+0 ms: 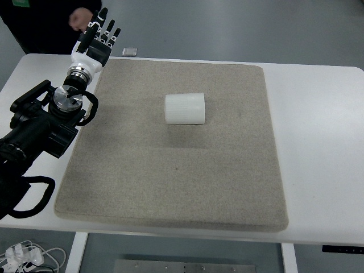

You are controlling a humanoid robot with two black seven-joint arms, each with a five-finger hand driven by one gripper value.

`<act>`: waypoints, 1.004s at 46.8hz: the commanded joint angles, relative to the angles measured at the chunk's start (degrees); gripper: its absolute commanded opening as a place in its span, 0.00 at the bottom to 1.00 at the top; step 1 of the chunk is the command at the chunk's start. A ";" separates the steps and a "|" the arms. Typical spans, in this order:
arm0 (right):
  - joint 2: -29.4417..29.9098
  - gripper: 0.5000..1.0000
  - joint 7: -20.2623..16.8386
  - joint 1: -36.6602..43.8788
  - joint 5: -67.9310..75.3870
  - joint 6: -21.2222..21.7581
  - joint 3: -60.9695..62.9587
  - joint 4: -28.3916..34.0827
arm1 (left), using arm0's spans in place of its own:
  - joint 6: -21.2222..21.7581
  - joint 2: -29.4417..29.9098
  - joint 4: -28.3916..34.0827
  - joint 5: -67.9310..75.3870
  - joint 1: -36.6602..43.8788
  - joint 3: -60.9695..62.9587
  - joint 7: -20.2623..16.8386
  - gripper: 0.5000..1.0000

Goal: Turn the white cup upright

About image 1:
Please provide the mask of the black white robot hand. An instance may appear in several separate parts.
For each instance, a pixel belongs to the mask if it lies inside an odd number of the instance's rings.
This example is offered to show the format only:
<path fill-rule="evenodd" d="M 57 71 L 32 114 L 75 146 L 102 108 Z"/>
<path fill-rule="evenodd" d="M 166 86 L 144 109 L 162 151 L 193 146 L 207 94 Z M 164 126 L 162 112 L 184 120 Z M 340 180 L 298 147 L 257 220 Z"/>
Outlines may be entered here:
<path fill-rule="evenodd" d="M 71 60 L 74 66 L 85 68 L 90 73 L 99 72 L 107 63 L 114 44 L 121 32 L 115 28 L 115 20 L 105 27 L 107 8 L 95 11 L 85 30 L 76 42 Z"/>

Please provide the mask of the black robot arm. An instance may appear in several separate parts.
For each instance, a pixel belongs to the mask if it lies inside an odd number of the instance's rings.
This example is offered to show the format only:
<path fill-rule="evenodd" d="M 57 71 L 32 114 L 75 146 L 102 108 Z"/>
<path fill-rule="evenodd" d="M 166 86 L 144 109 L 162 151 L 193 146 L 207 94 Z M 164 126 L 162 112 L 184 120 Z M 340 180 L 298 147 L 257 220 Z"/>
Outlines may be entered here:
<path fill-rule="evenodd" d="M 96 115 L 98 99 L 87 86 L 99 71 L 77 62 L 62 86 L 44 80 L 13 102 L 11 130 L 1 138 L 1 180 L 18 180 L 42 152 L 56 158 L 66 152 L 77 127 Z"/>

